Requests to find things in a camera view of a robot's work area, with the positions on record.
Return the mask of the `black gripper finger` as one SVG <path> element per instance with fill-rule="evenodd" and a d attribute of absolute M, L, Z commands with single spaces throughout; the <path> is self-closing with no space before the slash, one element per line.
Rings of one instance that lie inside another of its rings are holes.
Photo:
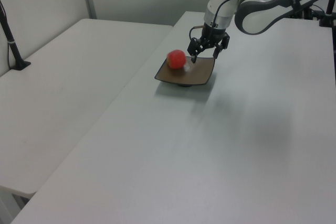
<path fill-rule="evenodd" d="M 187 52 L 191 56 L 192 63 L 196 63 L 197 57 L 200 53 L 209 48 L 210 42 L 206 38 L 196 39 L 195 37 L 190 39 Z"/>
<path fill-rule="evenodd" d="M 227 49 L 229 44 L 230 36 L 228 33 L 224 33 L 224 37 L 221 39 L 220 42 L 215 44 L 215 49 L 213 53 L 213 58 L 217 59 L 218 55 L 222 52 L 222 50 Z"/>

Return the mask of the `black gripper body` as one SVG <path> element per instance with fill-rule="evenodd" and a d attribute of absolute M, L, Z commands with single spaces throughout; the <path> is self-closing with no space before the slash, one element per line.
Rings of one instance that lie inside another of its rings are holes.
<path fill-rule="evenodd" d="M 201 33 L 202 45 L 214 45 L 219 44 L 225 36 L 226 29 L 212 28 L 208 24 L 204 23 Z"/>

